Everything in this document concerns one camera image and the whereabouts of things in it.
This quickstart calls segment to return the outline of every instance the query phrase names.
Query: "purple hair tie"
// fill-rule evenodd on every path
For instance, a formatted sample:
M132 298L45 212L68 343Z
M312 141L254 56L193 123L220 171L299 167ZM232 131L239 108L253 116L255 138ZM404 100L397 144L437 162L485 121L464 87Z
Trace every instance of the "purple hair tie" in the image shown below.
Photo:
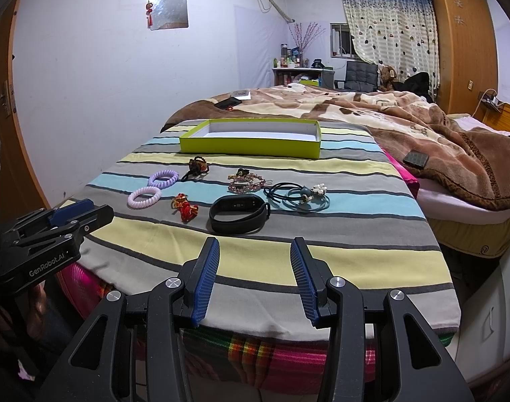
M151 198L148 198L144 201L135 201L135 199L138 196L144 195L146 193L154 193L154 196L152 196ZM138 189L135 192L130 194L130 196L128 197L128 207L130 207L130 208L147 208L147 207L150 207L151 205L156 204L161 197L162 197L162 192L160 191L159 188L151 188L151 187L141 188L141 189Z
M158 178L169 178L167 181L159 180ZM152 186L154 188L159 189L167 189L170 188L176 181L179 179L179 173L175 171L160 171L155 173L152 177L149 178L149 182L147 185Z

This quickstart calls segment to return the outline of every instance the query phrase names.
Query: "open box lid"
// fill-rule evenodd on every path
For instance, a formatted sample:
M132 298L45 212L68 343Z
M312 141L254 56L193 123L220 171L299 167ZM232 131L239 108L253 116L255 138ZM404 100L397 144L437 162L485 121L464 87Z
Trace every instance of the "open box lid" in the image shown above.
M320 156L320 125L309 119L209 119L180 137L183 153Z

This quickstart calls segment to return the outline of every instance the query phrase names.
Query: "person's hand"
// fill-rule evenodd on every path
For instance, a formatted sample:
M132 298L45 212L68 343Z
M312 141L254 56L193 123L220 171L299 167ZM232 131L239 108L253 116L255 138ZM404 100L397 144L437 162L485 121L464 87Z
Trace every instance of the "person's hand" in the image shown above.
M26 319L27 333L34 340L38 340L41 337L42 329L44 325L44 316L46 312L46 293L44 290L44 283L41 283L28 290L28 299L30 302L30 310ZM1 308L5 313L5 316L9 321L11 318L5 310ZM10 346L2 337L2 331L10 331L11 328L0 316L0 350L8 351L11 350Z

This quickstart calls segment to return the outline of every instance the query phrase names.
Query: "cabinet handle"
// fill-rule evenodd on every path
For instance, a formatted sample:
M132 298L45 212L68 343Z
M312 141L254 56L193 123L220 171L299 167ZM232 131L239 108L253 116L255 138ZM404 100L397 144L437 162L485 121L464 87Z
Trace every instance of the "cabinet handle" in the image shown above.
M492 332L492 334L495 332L495 330L493 329L493 325L492 325L492 316L493 316L493 307L492 309L490 310L490 331Z

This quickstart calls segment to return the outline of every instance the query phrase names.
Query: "teddy bear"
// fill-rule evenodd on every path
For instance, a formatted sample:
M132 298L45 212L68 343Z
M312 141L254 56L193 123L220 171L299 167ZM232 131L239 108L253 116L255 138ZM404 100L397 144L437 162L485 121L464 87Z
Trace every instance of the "teddy bear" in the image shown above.
M395 69L390 65L384 65L380 69L382 85L378 87L382 92L396 90L393 82L398 82Z

